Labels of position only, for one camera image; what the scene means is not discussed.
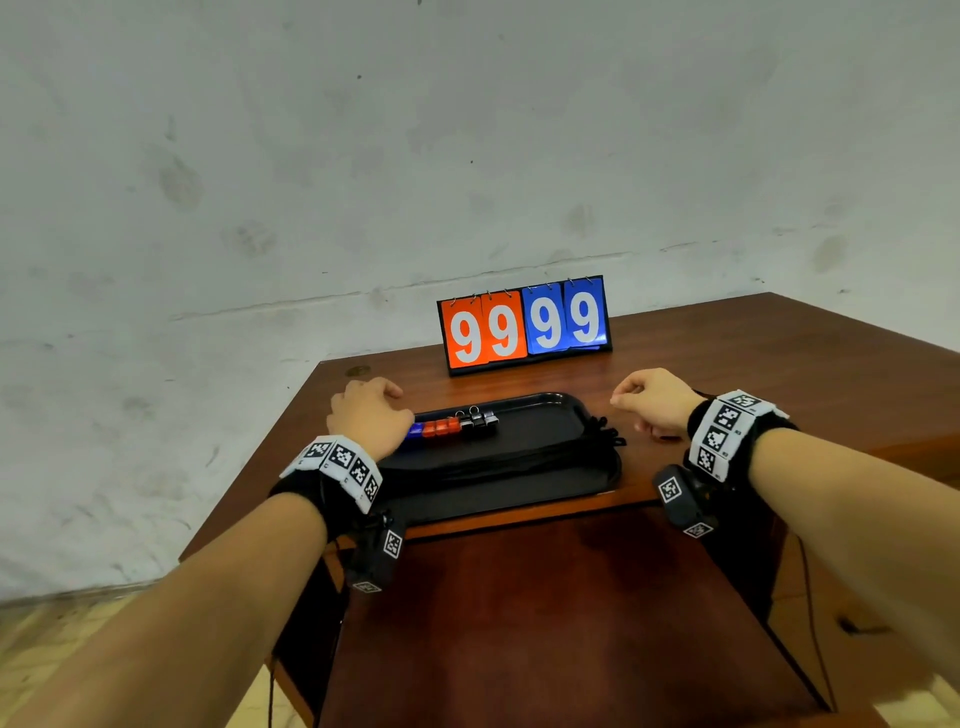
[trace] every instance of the wall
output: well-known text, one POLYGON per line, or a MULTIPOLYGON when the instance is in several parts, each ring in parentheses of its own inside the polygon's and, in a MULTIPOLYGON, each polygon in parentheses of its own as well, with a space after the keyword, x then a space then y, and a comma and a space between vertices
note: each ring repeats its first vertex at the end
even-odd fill
MULTIPOLYGON (((0 599, 162 575, 318 360, 602 273, 960 350, 951 0, 9 0, 0 599)), ((652 365, 656 362, 637 362, 652 365)))

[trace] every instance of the human hand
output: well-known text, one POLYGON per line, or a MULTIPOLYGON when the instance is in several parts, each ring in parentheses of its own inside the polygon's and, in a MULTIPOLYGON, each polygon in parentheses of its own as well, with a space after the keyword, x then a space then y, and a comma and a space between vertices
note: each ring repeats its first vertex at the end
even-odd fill
POLYGON ((641 369, 616 385, 610 404, 637 415, 637 432, 663 438, 685 436, 690 414, 704 399, 665 369, 641 369))
POLYGON ((370 381, 354 379, 342 394, 330 399, 332 414, 326 418, 331 435, 344 435, 379 461, 403 442, 414 413, 409 409, 393 409, 387 398, 395 400, 403 390, 382 376, 370 381))

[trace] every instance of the tiled floor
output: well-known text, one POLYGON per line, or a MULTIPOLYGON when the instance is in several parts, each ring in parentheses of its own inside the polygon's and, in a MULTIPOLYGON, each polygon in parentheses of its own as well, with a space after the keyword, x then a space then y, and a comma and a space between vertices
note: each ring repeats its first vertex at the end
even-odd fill
MULTIPOLYGON (((63 660, 131 598, 104 601, 78 597, 0 609, 0 727, 63 660)), ((269 688, 270 675, 264 667, 228 728, 265 727, 269 688)), ((303 722, 279 688, 274 690, 274 726, 303 728, 303 722)))

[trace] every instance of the bundle of black cord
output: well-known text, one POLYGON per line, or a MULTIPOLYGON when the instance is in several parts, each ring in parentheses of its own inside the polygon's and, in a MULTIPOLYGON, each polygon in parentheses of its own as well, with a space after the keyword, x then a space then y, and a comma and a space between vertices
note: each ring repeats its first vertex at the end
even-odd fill
POLYGON ((597 468, 607 472, 613 482, 620 476, 620 456, 615 448, 627 441, 607 418, 591 417, 583 433, 573 439, 542 448, 529 448, 500 455, 487 455, 436 468, 406 469, 380 467, 383 474, 382 497, 412 492, 441 490, 532 473, 548 473, 566 468, 597 468))

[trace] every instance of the qr code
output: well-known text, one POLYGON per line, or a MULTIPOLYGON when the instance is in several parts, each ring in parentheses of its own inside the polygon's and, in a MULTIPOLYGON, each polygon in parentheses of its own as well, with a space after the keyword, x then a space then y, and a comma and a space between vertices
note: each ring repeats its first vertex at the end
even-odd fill
POLYGON ((685 528, 684 533, 687 536, 692 536, 695 539, 699 539, 706 536, 712 530, 713 530, 712 526, 704 522, 699 522, 699 523, 694 523, 689 528, 685 528))
POLYGON ((664 503, 669 503, 675 497, 680 497, 683 492, 680 489, 680 483, 677 482, 677 478, 671 477, 666 482, 661 483, 657 486, 660 491, 660 497, 663 498, 664 503))
POLYGON ((358 581, 352 586, 356 591, 363 592, 365 595, 371 595, 383 591, 376 584, 373 584, 370 581, 358 581))
POLYGON ((331 443, 314 443, 306 449, 303 457, 323 457, 330 449, 330 445, 331 443))
POLYGON ((731 397, 730 401, 738 407, 749 409, 763 400, 758 400, 756 397, 751 397, 750 395, 737 395, 736 397, 731 397))
POLYGON ((715 425, 720 425, 726 429, 733 429, 733 426, 736 425, 736 421, 739 419, 740 410, 725 406, 720 410, 720 414, 713 418, 713 422, 715 425))
POLYGON ((697 465, 700 468, 703 468, 708 473, 713 473, 713 464, 717 461, 717 456, 712 452, 707 452, 703 448, 700 448, 700 452, 697 454, 697 465))
POLYGON ((341 468, 349 468, 350 463, 353 462, 353 450, 347 449, 342 445, 337 445, 333 449, 333 454, 330 455, 330 460, 341 468))
POLYGON ((353 482, 362 486, 363 481, 367 479, 367 475, 369 474, 370 468, 367 467, 363 460, 357 458, 357 461, 353 463, 353 467, 350 468, 350 477, 353 478, 353 482))
POLYGON ((720 447, 727 439, 727 433, 719 427, 711 427, 707 430, 707 437, 704 438, 704 445, 712 450, 720 451, 720 447))
POLYGON ((400 557, 400 547, 403 546, 403 539, 393 531, 387 531, 387 541, 383 545, 383 550, 393 556, 395 559, 400 557))
POLYGON ((376 492, 380 490, 380 486, 376 484, 376 480, 373 479, 373 476, 370 476, 370 480, 367 481, 367 485, 364 486, 364 494, 373 501, 376 498, 376 492))

